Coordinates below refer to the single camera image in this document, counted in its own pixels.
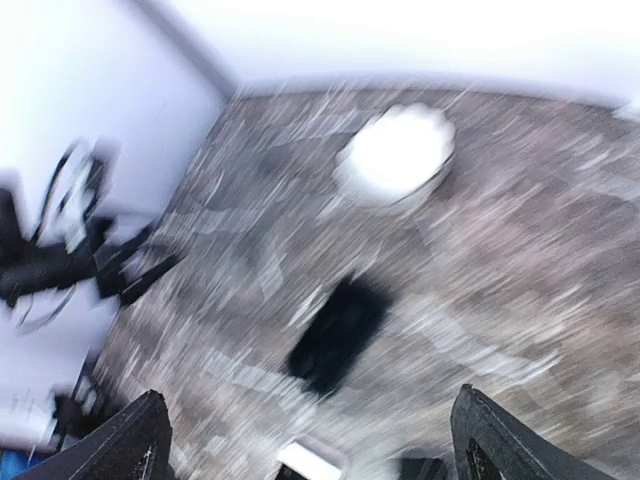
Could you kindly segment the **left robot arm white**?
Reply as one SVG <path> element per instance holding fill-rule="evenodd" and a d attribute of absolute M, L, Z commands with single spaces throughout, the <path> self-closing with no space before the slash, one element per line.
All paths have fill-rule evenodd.
<path fill-rule="evenodd" d="M 66 293 L 44 316 L 29 320 L 23 314 L 15 327 L 21 336 L 53 322 L 81 282 L 93 280 L 100 300 L 115 297 L 121 307 L 129 307 L 183 259 L 167 244 L 149 241 L 154 233 L 152 223 L 123 243 L 107 241 L 117 217 L 99 215 L 96 209 L 118 154 L 116 146 L 108 141 L 96 141 L 83 155 L 55 208 L 61 239 L 46 245 L 40 242 L 56 185 L 81 144 L 81 140 L 72 142 L 56 164 L 30 237 L 23 235 L 12 188 L 1 187 L 1 302 L 14 310 L 23 297 L 33 298 L 44 291 Z"/>

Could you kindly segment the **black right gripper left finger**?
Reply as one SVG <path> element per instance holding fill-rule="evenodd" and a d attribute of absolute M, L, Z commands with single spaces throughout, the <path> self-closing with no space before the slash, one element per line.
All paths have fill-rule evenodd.
<path fill-rule="evenodd" d="M 31 479 L 170 479 L 172 427 L 149 390 L 69 448 L 29 470 Z"/>

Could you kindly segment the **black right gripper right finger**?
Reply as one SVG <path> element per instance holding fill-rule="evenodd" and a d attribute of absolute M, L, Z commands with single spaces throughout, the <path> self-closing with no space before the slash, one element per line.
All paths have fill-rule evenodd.
<path fill-rule="evenodd" d="M 461 386 L 450 424 L 459 479 L 608 479 L 544 440 L 490 397 Z"/>

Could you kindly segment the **pink phone case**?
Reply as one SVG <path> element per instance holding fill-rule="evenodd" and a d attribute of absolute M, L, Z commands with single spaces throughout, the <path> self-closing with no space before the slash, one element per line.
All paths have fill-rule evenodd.
<path fill-rule="evenodd" d="M 347 457 L 336 448 L 309 437 L 298 437 L 276 457 L 274 479 L 340 480 L 348 468 Z"/>

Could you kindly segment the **black phone case with ring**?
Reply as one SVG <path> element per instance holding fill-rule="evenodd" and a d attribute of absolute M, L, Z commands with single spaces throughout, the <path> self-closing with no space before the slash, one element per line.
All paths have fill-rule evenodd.
<path fill-rule="evenodd" d="M 337 393 L 394 301 L 385 285 L 368 276 L 342 277 L 288 354 L 287 374 L 319 397 Z"/>

